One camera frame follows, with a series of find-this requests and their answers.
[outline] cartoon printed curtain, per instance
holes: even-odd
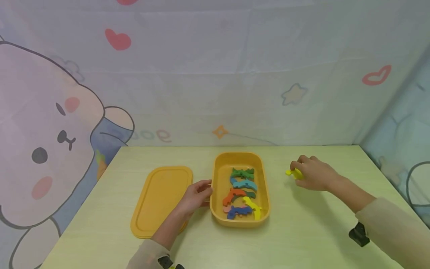
[[[362,146],[430,227],[430,50]]]
[[[359,143],[426,0],[0,1],[0,268],[37,268],[126,145]]]

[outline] orange foam animal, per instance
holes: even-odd
[[[222,200],[222,204],[225,207],[228,206],[228,204],[231,203],[231,199],[233,199],[233,197],[235,195],[246,196],[246,192],[244,190],[241,190],[241,189],[233,189],[233,188],[231,188],[230,192],[227,195],[227,197]]]

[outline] person's left hand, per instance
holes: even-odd
[[[209,206],[209,202],[205,200],[211,196],[213,192],[211,183],[211,179],[201,180],[188,186],[184,196],[176,206],[175,211],[189,219],[199,207]]]

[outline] beige sleeve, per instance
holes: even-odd
[[[404,268],[430,268],[430,230],[384,198],[357,212],[366,234],[383,252]]]
[[[163,269],[158,259],[164,256],[170,256],[166,248],[150,239],[145,239],[126,269]]]

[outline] red heart print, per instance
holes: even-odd
[[[372,72],[365,75],[361,82],[369,86],[382,84],[391,73],[391,65],[383,66],[378,72]]]
[[[117,0],[120,5],[129,6],[137,2],[137,0]]]
[[[111,46],[116,50],[128,49],[132,44],[132,40],[126,34],[116,34],[112,29],[106,29],[104,34]]]

